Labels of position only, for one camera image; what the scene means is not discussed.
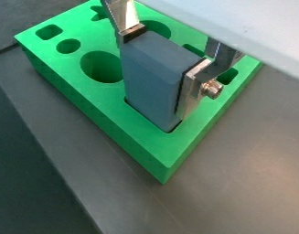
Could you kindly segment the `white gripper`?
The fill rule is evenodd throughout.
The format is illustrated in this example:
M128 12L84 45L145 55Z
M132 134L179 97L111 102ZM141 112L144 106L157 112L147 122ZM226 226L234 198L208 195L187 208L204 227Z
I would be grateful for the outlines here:
M180 120L204 97L215 100L220 96L218 77L243 53L299 79L299 0L136 1L212 37L206 45L210 58L183 72L176 106Z

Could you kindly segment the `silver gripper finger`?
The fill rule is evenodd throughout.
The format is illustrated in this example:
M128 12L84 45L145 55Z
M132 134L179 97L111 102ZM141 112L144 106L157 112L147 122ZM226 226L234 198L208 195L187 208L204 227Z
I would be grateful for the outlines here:
M115 29L119 45L147 32L147 27L137 18L135 0L100 0L100 2Z

